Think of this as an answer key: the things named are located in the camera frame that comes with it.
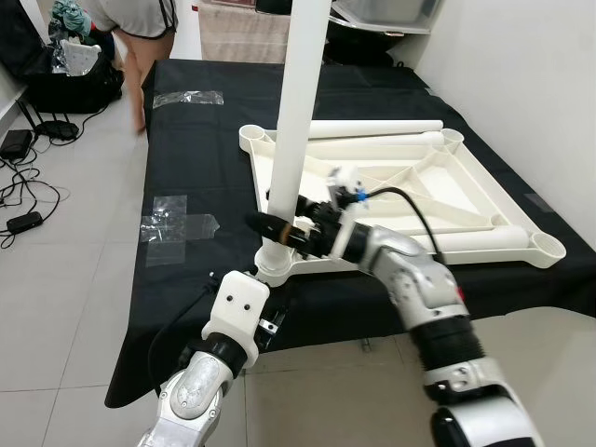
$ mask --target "power adapter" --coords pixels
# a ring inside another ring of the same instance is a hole
[[[7,230],[11,235],[17,235],[41,225],[44,220],[37,211],[23,214],[7,221]]]
[[[0,158],[7,161],[24,159],[29,153],[32,139],[30,130],[9,130],[0,146]]]

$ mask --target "person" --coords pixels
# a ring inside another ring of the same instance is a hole
[[[98,30],[113,32],[127,46],[125,82],[137,132],[145,129],[142,82],[155,61],[169,58],[178,18],[176,0],[86,0]]]

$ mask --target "gray shorts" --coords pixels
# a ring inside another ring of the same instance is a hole
[[[85,0],[84,8],[100,31],[157,39],[176,30],[176,0]]]

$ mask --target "person's leg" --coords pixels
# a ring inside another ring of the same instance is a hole
[[[155,61],[169,58],[174,45],[174,32],[168,32],[158,39],[143,39],[116,30],[129,51],[124,68],[126,71],[127,87],[132,102],[132,116],[137,131],[142,131],[145,126],[142,110],[143,97],[141,85]]]

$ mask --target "black tablecloth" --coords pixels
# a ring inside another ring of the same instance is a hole
[[[183,264],[147,267],[147,243],[139,243],[129,329],[106,397],[108,407],[127,405],[151,389],[148,346],[162,325],[196,297],[209,272],[252,263],[260,239],[243,219],[256,209],[256,200],[250,158],[238,148],[237,132],[244,124],[276,127],[282,70],[276,65],[163,61],[149,76],[146,104],[154,94],[215,90],[222,92],[223,105],[174,103],[146,110],[143,215],[152,213],[155,196],[186,195],[187,213],[212,214],[221,228],[213,239],[187,241]],[[540,209],[527,196],[534,191],[411,70],[322,67],[314,117],[442,119],[446,128],[462,132],[482,165],[567,249],[567,256],[548,270],[524,263],[454,266],[472,317],[544,305],[594,316],[596,253],[556,213]],[[212,302],[212,296],[201,301],[163,341],[156,353],[159,379],[171,373],[188,339],[199,337]],[[291,278],[272,291],[266,308],[284,304],[290,312],[271,350],[403,332],[384,288],[359,273]]]

